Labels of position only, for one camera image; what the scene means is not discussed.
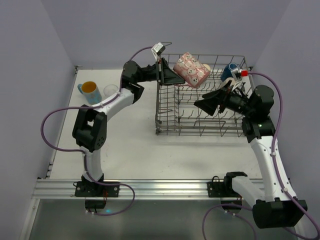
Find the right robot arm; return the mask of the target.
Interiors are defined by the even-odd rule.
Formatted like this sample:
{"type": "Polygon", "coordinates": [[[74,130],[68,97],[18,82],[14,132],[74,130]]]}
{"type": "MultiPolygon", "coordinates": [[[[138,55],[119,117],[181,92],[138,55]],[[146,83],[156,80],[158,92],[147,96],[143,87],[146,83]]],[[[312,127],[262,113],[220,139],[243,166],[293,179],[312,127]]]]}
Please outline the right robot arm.
{"type": "Polygon", "coordinates": [[[194,102],[210,116],[225,109],[243,116],[241,128],[257,159],[264,190],[254,186],[248,176],[239,171],[226,173],[223,189],[246,200],[260,229],[294,227],[308,209],[306,201],[297,198],[284,170],[276,129],[269,116],[273,104],[274,91],[265,85],[257,86],[250,96],[224,86],[194,102]]]}

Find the pink patterned mug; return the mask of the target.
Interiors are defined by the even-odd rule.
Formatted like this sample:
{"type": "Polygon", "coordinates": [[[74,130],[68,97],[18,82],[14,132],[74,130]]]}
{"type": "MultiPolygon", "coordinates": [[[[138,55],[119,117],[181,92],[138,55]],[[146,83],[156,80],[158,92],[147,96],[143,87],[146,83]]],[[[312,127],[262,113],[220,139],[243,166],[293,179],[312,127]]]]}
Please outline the pink patterned mug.
{"type": "Polygon", "coordinates": [[[204,67],[204,64],[199,62],[199,60],[189,52],[185,52],[176,61],[173,70],[182,77],[190,87],[196,89],[199,88],[211,74],[211,72],[204,67]]]}

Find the light blue patterned mug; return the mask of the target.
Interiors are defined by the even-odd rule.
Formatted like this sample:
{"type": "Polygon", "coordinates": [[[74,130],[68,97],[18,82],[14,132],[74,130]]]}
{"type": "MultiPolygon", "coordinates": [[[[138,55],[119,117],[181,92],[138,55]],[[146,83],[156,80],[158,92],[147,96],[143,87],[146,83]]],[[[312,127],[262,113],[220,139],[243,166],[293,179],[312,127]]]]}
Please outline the light blue patterned mug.
{"type": "Polygon", "coordinates": [[[83,84],[78,84],[77,89],[85,97],[90,105],[99,104],[102,101],[102,96],[99,88],[93,81],[87,81],[83,84]]]}

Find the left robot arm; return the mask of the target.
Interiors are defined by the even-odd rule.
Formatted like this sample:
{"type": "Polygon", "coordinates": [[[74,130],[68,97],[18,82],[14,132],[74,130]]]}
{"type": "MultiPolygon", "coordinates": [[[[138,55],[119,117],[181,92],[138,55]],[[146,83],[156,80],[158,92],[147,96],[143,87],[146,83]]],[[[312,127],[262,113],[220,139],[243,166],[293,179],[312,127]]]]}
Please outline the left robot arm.
{"type": "Polygon", "coordinates": [[[153,65],[140,67],[135,61],[127,61],[121,73],[119,91],[92,107],[79,108],[72,137],[82,153],[84,171],[81,180],[85,183],[102,185],[104,173],[101,168],[101,148],[107,140],[107,123],[117,113],[136,103],[144,87],[139,83],[156,81],[170,86],[185,83],[162,57],[153,65]]]}

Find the clear glass tumbler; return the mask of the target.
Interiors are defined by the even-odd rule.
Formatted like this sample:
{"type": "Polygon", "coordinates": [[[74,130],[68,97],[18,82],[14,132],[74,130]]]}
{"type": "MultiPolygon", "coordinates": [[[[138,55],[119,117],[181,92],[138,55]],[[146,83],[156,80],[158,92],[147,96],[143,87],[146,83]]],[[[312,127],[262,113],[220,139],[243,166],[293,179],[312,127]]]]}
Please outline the clear glass tumbler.
{"type": "Polygon", "coordinates": [[[104,96],[109,98],[113,94],[116,94],[119,91],[119,88],[115,84],[109,84],[103,89],[104,96]]]}

